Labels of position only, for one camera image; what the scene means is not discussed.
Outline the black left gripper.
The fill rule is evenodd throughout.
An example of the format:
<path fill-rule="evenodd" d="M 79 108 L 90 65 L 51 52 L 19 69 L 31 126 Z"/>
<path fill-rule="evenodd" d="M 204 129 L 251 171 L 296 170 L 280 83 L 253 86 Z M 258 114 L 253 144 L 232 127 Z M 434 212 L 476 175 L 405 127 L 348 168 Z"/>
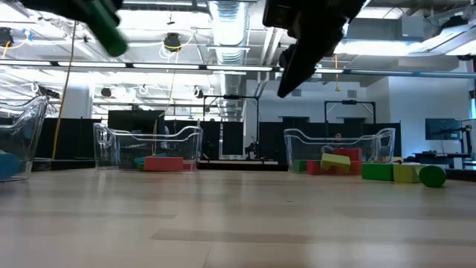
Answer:
<path fill-rule="evenodd" d="M 20 2 L 31 10 L 73 17 L 74 20 L 85 23 L 96 22 L 96 0 L 20 0 Z M 106 0 L 106 4 L 110 10 L 120 10 L 123 0 Z"/>

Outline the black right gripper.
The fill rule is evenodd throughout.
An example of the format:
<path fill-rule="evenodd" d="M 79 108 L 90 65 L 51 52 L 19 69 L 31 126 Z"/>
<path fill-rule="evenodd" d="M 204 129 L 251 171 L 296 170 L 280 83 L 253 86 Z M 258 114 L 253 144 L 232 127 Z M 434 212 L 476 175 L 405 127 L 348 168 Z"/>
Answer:
<path fill-rule="evenodd" d="M 279 98 L 293 92 L 308 80 L 323 57 L 334 53 L 346 36 L 347 27 L 367 5 L 367 0 L 266 0 L 263 24 L 287 31 L 289 37 L 302 40 L 309 34 L 310 47 L 291 44 L 282 51 L 283 68 L 277 91 Z"/>

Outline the green wooden cylinder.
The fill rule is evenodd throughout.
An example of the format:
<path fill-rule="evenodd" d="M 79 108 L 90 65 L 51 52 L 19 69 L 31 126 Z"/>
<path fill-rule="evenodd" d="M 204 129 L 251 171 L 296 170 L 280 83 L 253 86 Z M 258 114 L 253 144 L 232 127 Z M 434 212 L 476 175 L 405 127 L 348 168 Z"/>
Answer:
<path fill-rule="evenodd" d="M 106 0 L 96 0 L 96 22 L 87 23 L 97 41 L 103 46 L 111 57 L 119 57 L 128 48 L 127 41 L 118 30 L 120 18 L 117 10 L 110 10 Z"/>
<path fill-rule="evenodd" d="M 419 171 L 419 179 L 429 188 L 441 188 L 446 183 L 446 171 L 441 167 L 428 165 Z"/>

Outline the red wooden plank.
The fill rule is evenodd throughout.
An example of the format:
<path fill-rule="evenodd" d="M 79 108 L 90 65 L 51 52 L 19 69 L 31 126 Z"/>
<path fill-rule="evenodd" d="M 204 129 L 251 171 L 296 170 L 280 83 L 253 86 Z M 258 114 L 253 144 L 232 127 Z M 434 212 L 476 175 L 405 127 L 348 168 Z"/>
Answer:
<path fill-rule="evenodd" d="M 145 171 L 176 171 L 183 169 L 182 157 L 148 156 L 144 160 Z"/>

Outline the blue wooden cylinder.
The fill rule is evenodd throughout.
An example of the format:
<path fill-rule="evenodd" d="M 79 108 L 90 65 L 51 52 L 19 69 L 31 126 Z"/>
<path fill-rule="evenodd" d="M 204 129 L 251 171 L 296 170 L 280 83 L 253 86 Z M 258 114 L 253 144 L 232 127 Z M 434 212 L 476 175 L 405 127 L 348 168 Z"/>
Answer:
<path fill-rule="evenodd" d="M 0 182 L 9 180 L 12 176 L 18 174 L 21 170 L 22 162 L 14 154 L 0 154 Z"/>

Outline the clear plastic bin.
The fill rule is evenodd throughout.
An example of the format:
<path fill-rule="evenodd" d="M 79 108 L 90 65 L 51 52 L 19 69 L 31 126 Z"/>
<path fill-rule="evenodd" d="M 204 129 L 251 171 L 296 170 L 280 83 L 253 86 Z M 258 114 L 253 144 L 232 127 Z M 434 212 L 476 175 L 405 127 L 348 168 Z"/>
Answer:
<path fill-rule="evenodd" d="M 139 134 L 113 130 L 105 124 L 93 125 L 94 160 L 98 169 L 137 170 L 137 163 L 144 163 L 148 156 L 182 157 L 185 162 L 195 162 L 201 157 L 203 129 L 189 126 L 178 133 Z"/>
<path fill-rule="evenodd" d="M 36 96 L 24 104 L 0 103 L 0 112 L 13 114 L 12 124 L 0 123 L 0 154 L 10 153 L 22 162 L 21 170 L 9 180 L 27 180 L 36 155 L 36 147 L 48 108 L 49 98 Z"/>
<path fill-rule="evenodd" d="M 390 163 L 393 160 L 394 128 L 384 128 L 373 135 L 358 138 L 342 138 L 341 143 L 333 143 L 334 138 L 311 138 L 299 129 L 284 131 L 286 159 L 292 171 L 294 160 L 321 161 L 323 153 L 333 153 L 335 148 L 361 148 L 362 164 L 368 162 Z M 351 175 L 336 167 L 335 175 Z"/>

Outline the long ceiling light bar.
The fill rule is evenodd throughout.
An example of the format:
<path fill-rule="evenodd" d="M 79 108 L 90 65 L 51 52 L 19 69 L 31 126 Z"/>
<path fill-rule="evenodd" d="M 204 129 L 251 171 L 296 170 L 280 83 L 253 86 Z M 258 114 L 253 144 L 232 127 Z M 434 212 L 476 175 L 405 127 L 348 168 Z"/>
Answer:
<path fill-rule="evenodd" d="M 0 60 L 0 66 L 15 68 L 61 69 L 71 67 L 82 71 L 188 71 L 188 72 L 266 72 L 282 73 L 283 69 L 274 66 L 224 66 L 224 65 L 191 65 L 175 63 L 110 63 L 110 62 L 58 62 L 41 60 Z M 386 76 L 386 77 L 425 77 L 454 78 L 476 80 L 474 72 L 454 71 L 394 71 L 351 68 L 317 68 L 316 74 Z"/>

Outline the small background robot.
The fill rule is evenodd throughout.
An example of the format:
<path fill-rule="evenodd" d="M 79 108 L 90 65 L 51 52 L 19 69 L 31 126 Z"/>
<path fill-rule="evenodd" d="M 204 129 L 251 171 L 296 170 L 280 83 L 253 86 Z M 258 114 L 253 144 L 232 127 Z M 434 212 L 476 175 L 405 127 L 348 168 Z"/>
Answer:
<path fill-rule="evenodd" d="M 251 142 L 245 148 L 245 154 L 246 154 L 246 159 L 247 160 L 261 159 L 261 149 L 260 149 L 259 142 L 258 141 Z"/>

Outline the black ceiling box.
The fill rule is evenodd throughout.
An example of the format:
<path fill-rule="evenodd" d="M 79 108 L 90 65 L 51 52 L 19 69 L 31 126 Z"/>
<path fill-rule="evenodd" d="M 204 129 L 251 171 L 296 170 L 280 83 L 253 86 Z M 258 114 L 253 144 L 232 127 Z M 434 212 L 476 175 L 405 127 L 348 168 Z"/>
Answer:
<path fill-rule="evenodd" d="M 0 27 L 0 47 L 10 47 L 13 45 L 13 37 L 11 35 L 11 28 Z"/>

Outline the black display panel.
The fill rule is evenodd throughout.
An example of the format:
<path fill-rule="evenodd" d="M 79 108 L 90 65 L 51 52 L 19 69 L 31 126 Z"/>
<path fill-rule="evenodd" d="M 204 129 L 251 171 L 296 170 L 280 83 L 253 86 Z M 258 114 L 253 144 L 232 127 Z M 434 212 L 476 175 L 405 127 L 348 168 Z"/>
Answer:
<path fill-rule="evenodd" d="M 110 110 L 107 124 L 131 133 L 165 134 L 162 110 Z"/>

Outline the background desk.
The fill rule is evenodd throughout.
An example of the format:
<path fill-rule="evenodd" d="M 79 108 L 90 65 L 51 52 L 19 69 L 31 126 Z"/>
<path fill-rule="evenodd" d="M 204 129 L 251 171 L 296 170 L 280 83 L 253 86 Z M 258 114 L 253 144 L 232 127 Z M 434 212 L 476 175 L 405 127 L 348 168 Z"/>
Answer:
<path fill-rule="evenodd" d="M 414 157 L 420 164 L 427 165 L 445 165 L 448 168 L 454 168 L 455 159 L 469 159 L 470 153 L 435 153 L 431 151 L 414 153 Z"/>

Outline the black monitor stand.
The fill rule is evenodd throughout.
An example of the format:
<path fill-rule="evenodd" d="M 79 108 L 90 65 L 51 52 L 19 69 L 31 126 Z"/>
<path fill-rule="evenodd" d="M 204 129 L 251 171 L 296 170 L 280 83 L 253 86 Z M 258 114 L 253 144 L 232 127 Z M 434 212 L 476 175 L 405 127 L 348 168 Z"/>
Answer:
<path fill-rule="evenodd" d="M 464 127 L 461 127 L 460 131 L 462 133 L 462 138 L 460 140 L 462 153 L 467 154 L 467 156 L 470 157 L 470 155 L 473 153 L 471 139 L 472 126 L 465 125 Z"/>

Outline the black gantry frame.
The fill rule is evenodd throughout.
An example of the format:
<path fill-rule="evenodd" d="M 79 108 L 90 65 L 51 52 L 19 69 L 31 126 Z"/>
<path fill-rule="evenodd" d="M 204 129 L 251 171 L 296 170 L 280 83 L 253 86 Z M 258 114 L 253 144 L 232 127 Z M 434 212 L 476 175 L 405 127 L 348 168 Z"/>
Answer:
<path fill-rule="evenodd" d="M 324 123 L 328 124 L 328 113 L 332 108 L 327 109 L 328 104 L 341 104 L 341 105 L 357 105 L 361 104 L 370 114 L 373 116 L 373 124 L 376 124 L 376 102 L 375 101 L 358 101 L 358 100 L 326 100 L 324 101 Z"/>
<path fill-rule="evenodd" d="M 206 104 L 206 99 L 207 98 L 214 98 L 209 104 Z M 256 120 L 256 136 L 254 143 L 258 143 L 260 139 L 260 131 L 259 131 L 259 125 L 260 125 L 260 98 L 257 96 L 246 96 L 246 95 L 234 95 L 234 94 L 228 94 L 228 95 L 204 95 L 202 100 L 202 120 L 205 121 L 205 116 L 207 113 L 207 108 L 213 105 L 213 102 L 215 102 L 217 99 L 225 99 L 225 100 L 232 100 L 232 101 L 237 101 L 237 100 L 244 100 L 244 99 L 253 99 L 256 103 L 256 114 L 257 114 L 257 120 Z"/>

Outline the black partition wall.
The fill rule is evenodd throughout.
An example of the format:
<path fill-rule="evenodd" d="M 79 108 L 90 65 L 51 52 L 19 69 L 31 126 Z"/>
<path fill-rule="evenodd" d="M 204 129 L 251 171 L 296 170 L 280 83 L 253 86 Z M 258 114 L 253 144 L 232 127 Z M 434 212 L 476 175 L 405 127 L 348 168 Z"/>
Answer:
<path fill-rule="evenodd" d="M 393 156 L 402 155 L 400 123 L 365 123 L 363 118 L 346 118 L 344 123 L 312 123 L 302 118 L 283 119 L 282 122 L 260 123 L 260 147 L 263 156 L 286 163 L 284 130 L 297 128 L 311 138 L 333 138 L 340 133 L 343 138 L 358 138 L 377 134 L 384 128 L 396 130 L 393 142 Z"/>
<path fill-rule="evenodd" d="M 242 158 L 244 152 L 244 125 L 235 121 L 165 121 L 170 134 L 178 133 L 182 128 L 195 126 L 204 131 L 202 152 L 210 160 L 227 157 Z"/>

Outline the dark wall screen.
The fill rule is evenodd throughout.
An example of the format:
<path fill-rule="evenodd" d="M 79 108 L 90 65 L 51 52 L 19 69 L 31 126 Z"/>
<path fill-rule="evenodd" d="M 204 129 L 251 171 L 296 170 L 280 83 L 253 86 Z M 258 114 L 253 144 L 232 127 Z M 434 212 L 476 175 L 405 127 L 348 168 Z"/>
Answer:
<path fill-rule="evenodd" d="M 460 140 L 461 137 L 460 119 L 456 118 L 426 118 L 425 119 L 425 139 L 426 140 Z"/>

